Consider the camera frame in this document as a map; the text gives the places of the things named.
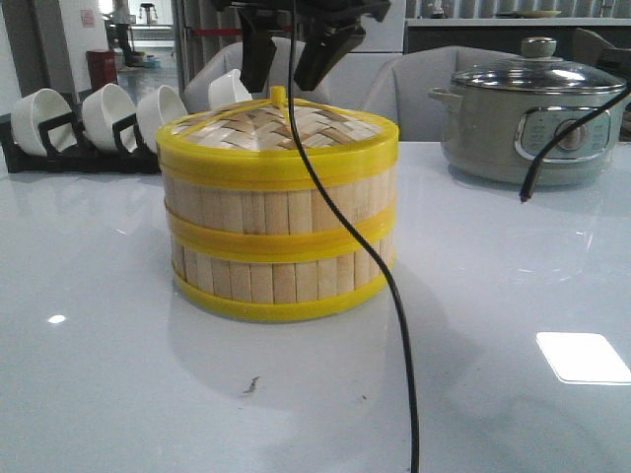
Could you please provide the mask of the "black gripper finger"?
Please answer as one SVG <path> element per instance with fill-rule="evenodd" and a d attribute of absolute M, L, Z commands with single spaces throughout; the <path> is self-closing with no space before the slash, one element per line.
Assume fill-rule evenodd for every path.
<path fill-rule="evenodd" d="M 313 91 L 328 72 L 366 35 L 360 22 L 315 22 L 294 72 L 303 91 Z"/>
<path fill-rule="evenodd" d="M 250 93 L 260 93 L 276 52 L 272 39 L 276 31 L 276 15 L 269 10 L 243 9 L 239 11 L 239 18 L 242 27 L 241 79 Z"/>

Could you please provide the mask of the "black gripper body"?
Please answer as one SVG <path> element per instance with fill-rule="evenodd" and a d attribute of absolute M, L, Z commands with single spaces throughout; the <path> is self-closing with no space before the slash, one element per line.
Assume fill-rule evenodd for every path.
<path fill-rule="evenodd" d="M 279 12 L 294 12 L 301 19 L 341 25 L 359 23 L 366 16 L 382 22 L 391 6 L 389 1 L 379 0 L 218 0 L 211 4 L 217 11 L 233 8 L 253 18 L 273 18 Z"/>

